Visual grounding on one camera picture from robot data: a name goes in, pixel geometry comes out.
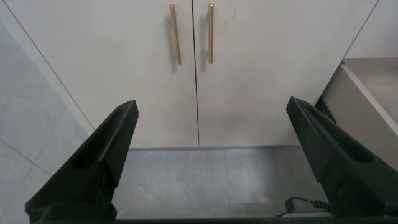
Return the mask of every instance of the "cabinet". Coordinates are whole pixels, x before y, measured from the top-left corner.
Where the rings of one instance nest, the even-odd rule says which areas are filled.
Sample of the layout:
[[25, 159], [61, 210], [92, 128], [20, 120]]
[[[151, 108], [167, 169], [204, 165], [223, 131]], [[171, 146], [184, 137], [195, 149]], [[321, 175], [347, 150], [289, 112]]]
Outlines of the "cabinet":
[[315, 104], [375, 1], [193, 0], [201, 146], [292, 144], [291, 96]]
[[170, 1], [6, 3], [94, 128], [135, 99], [133, 147], [198, 146], [191, 1], [173, 1], [181, 65]]
[[376, 0], [211, 1], [211, 65], [210, 1], [5, 2], [94, 128], [136, 99], [133, 147], [187, 147], [292, 144], [289, 97], [318, 99]]

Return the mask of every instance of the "tile grout line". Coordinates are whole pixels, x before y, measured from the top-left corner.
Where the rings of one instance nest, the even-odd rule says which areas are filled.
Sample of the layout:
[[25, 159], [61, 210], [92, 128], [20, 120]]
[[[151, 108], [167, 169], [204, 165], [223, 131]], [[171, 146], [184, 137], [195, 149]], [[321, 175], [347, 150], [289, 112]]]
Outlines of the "tile grout line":
[[229, 202], [229, 217], [232, 218], [231, 194], [229, 192], [228, 164], [226, 160], [226, 151], [224, 151], [224, 161], [225, 161], [225, 172], [226, 172], [226, 189], [228, 191], [228, 202]]
[[17, 191], [15, 192], [14, 196], [12, 196], [12, 199], [11, 199], [10, 203], [8, 203], [6, 209], [4, 210], [4, 213], [1, 214], [1, 216], [0, 216], [0, 222], [2, 221], [2, 218], [3, 218], [4, 215], [6, 214], [6, 212], [7, 212], [8, 208], [10, 207], [11, 203], [14, 201], [15, 197], [17, 196], [17, 194], [18, 194], [18, 192], [19, 192], [19, 189], [21, 189], [22, 184], [23, 184], [24, 181], [26, 180], [26, 177], [27, 177], [27, 175], [29, 174], [30, 170], [32, 169], [33, 165], [34, 165], [33, 163], [30, 165], [30, 168], [29, 168], [29, 170], [26, 172], [26, 175], [25, 175], [24, 179], [22, 180], [21, 184], [18, 186], [18, 189], [17, 189]]
[[23, 158], [27, 159], [29, 162], [31, 162], [33, 165], [36, 165], [39, 169], [41, 169], [43, 172], [45, 172], [46, 174], [52, 176], [52, 174], [48, 173], [47, 171], [43, 170], [43, 168], [41, 168], [39, 165], [37, 165], [34, 161], [32, 161], [31, 159], [29, 159], [28, 157], [26, 157], [25, 155], [23, 155], [20, 151], [18, 151], [17, 149], [14, 149], [12, 146], [8, 145], [6, 142], [4, 142], [3, 140], [0, 139], [0, 142], [2, 142], [3, 144], [5, 144], [6, 146], [8, 146], [9, 148], [11, 148], [12, 150], [16, 151], [19, 155], [21, 155]]
[[52, 68], [52, 66], [50, 65], [49, 61], [44, 57], [44, 54], [40, 51], [40, 49], [38, 48], [38, 46], [36, 45], [36, 43], [33, 41], [33, 39], [30, 37], [30, 35], [27, 33], [27, 31], [25, 30], [25, 27], [19, 22], [18, 18], [14, 15], [14, 12], [11, 10], [11, 8], [8, 6], [8, 4], [6, 3], [6, 0], [2, 0], [3, 3], [6, 5], [8, 11], [12, 14], [13, 18], [17, 21], [17, 23], [19, 24], [19, 26], [22, 28], [22, 30], [24, 31], [24, 33], [26, 34], [26, 36], [29, 38], [29, 40], [32, 42], [32, 44], [34, 45], [34, 47], [37, 49], [37, 51], [39, 52], [39, 54], [42, 56], [42, 58], [44, 59], [45, 63], [50, 67], [51, 71], [54, 73], [54, 75], [56, 76], [56, 78], [58, 79], [58, 81], [61, 83], [61, 85], [63, 86], [63, 88], [67, 91], [68, 95], [70, 96], [70, 98], [72, 99], [72, 101], [76, 104], [77, 108], [79, 109], [79, 111], [82, 113], [82, 115], [85, 117], [85, 119], [87, 120], [88, 124], [93, 128], [93, 130], [95, 130], [94, 126], [92, 125], [92, 123], [88, 120], [86, 114], [84, 114], [83, 110], [80, 108], [80, 106], [77, 104], [76, 100], [74, 99], [74, 97], [72, 97], [72, 94], [69, 92], [69, 90], [66, 88], [65, 84], [63, 84], [63, 82], [61, 81], [60, 77], [58, 76], [58, 74], [55, 72], [55, 70]]
[[33, 162], [36, 166], [38, 166], [40, 169], [42, 169], [44, 172], [46, 172], [46, 173], [49, 174], [50, 176], [52, 176], [52, 174], [48, 173], [48, 172], [45, 171], [43, 168], [41, 168], [41, 166], [39, 166], [38, 164], [36, 164], [36, 159], [39, 158], [39, 155], [42, 153], [42, 151], [43, 151], [43, 149], [44, 149], [44, 146], [47, 144], [47, 141], [50, 139], [51, 135], [52, 135], [53, 132], [54, 132], [54, 129], [57, 127], [58, 123], [59, 123], [60, 120], [61, 120], [62, 115], [64, 114], [64, 112], [65, 112], [66, 110], [67, 110], [67, 106], [65, 106], [65, 107], [63, 108], [63, 110], [62, 110], [62, 112], [61, 112], [61, 115], [59, 116], [59, 118], [58, 118], [57, 122], [55, 123], [54, 127], [51, 129], [49, 135], [47, 136], [46, 140], [44, 141], [44, 144], [43, 144], [41, 150], [39, 151], [39, 153], [37, 154], [37, 156], [35, 157], [35, 160], [34, 160], [34, 162]]

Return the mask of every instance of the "gray tile wall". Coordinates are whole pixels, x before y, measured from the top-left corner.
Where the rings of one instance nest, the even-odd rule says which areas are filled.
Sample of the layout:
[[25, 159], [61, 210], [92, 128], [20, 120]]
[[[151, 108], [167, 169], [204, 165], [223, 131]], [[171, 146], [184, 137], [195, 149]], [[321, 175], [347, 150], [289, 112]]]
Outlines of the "gray tile wall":
[[24, 205], [87, 138], [40, 70], [0, 23], [0, 223], [28, 223]]

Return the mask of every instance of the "black cable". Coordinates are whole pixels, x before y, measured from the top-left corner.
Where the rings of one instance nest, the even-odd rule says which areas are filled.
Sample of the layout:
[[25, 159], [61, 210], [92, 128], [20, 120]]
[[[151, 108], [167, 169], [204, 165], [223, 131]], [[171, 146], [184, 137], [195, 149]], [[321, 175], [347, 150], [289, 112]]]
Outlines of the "black cable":
[[307, 198], [302, 198], [302, 197], [290, 197], [289, 199], [287, 199], [285, 201], [286, 212], [282, 213], [280, 215], [277, 215], [276, 216], [277, 218], [280, 218], [280, 217], [282, 217], [282, 216], [284, 216], [284, 215], [286, 215], [288, 213], [296, 212], [296, 208], [294, 206], [293, 200], [301, 200], [301, 201], [304, 201], [304, 202], [308, 202], [308, 203], [311, 203], [314, 208], [320, 208], [320, 209], [323, 209], [323, 210], [325, 210], [327, 212], [332, 212], [331, 205], [329, 203], [327, 203], [327, 202], [322, 202], [322, 201], [318, 201], [318, 200], [314, 200], [313, 201], [313, 200], [310, 200], [310, 199], [307, 199]]

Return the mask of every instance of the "wall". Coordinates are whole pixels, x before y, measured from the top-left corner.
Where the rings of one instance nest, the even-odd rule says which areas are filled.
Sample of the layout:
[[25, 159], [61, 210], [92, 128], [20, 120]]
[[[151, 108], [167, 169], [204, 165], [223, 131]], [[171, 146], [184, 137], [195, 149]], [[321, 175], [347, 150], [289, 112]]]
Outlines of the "wall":
[[380, 0], [345, 58], [398, 57], [398, 1]]
[[0, 223], [28, 223], [26, 201], [87, 137], [0, 22]]

